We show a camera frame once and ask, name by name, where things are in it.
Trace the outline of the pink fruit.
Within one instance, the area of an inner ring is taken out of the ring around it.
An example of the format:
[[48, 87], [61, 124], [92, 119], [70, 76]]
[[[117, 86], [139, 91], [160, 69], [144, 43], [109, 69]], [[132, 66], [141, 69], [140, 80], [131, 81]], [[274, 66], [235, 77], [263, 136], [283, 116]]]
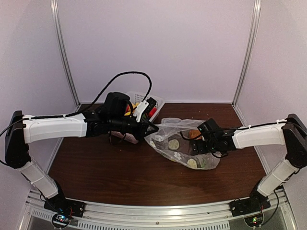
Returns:
[[129, 116], [131, 114], [131, 108], [127, 106], [126, 111], [125, 111], [125, 116]]

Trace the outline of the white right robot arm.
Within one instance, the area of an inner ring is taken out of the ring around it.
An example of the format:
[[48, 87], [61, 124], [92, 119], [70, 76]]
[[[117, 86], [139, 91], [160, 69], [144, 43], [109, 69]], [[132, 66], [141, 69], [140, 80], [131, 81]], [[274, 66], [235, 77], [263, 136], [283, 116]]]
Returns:
[[252, 197], [246, 200], [246, 208], [252, 212], [264, 204], [264, 197], [307, 166], [307, 127], [296, 114], [270, 123], [233, 128], [221, 128], [210, 118], [197, 131], [198, 135], [188, 138], [195, 155], [223, 158], [230, 151], [253, 147], [260, 160], [266, 162], [264, 150], [284, 147], [280, 161], [257, 183]]

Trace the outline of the clear printed plastic bag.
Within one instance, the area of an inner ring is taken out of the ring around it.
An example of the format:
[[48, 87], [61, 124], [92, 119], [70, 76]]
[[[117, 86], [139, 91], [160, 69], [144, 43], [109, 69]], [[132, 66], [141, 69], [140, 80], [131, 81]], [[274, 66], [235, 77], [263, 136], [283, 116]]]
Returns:
[[159, 131], [145, 137], [145, 141], [165, 158], [194, 170], [212, 170], [220, 162], [211, 153], [193, 155], [188, 133], [197, 130], [202, 120], [163, 118]]

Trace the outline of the orange fruit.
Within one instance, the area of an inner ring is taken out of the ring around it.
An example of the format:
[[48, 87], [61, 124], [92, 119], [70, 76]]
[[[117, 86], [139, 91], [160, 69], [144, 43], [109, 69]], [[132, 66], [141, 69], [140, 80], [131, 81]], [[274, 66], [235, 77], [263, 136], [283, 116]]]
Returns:
[[189, 139], [200, 139], [202, 138], [201, 132], [198, 130], [190, 130], [188, 133]]

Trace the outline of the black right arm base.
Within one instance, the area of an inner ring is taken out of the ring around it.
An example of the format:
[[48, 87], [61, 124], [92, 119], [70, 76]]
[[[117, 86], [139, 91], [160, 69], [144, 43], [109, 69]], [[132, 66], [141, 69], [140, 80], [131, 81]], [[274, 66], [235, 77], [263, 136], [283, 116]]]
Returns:
[[229, 203], [233, 217], [243, 216], [248, 227], [257, 228], [264, 223], [263, 211], [271, 207], [268, 197], [251, 192], [248, 198], [238, 198]]

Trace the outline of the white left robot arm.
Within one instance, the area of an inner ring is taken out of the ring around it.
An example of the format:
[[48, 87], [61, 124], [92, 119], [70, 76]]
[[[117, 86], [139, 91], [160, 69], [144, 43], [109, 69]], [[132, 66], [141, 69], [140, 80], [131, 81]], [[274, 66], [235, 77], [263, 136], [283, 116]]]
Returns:
[[[51, 145], [63, 138], [93, 138], [112, 132], [141, 140], [158, 128], [153, 124], [159, 110], [157, 97], [111, 92], [101, 105], [91, 105], [69, 115], [34, 116], [15, 111], [5, 133], [6, 166], [19, 171], [59, 213], [69, 209], [60, 186], [35, 160], [39, 153], [52, 153]], [[42, 142], [47, 150], [39, 146]]]

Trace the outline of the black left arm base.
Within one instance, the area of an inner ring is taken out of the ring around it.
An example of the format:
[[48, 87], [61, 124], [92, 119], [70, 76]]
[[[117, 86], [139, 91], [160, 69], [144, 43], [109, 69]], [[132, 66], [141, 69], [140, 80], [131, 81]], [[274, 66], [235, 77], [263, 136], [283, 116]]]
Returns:
[[60, 184], [55, 181], [58, 189], [58, 194], [52, 198], [46, 198], [43, 194], [40, 198], [44, 200], [44, 208], [54, 211], [55, 214], [51, 218], [51, 224], [59, 230], [68, 227], [73, 217], [83, 217], [85, 203], [82, 201], [76, 201], [67, 199]]

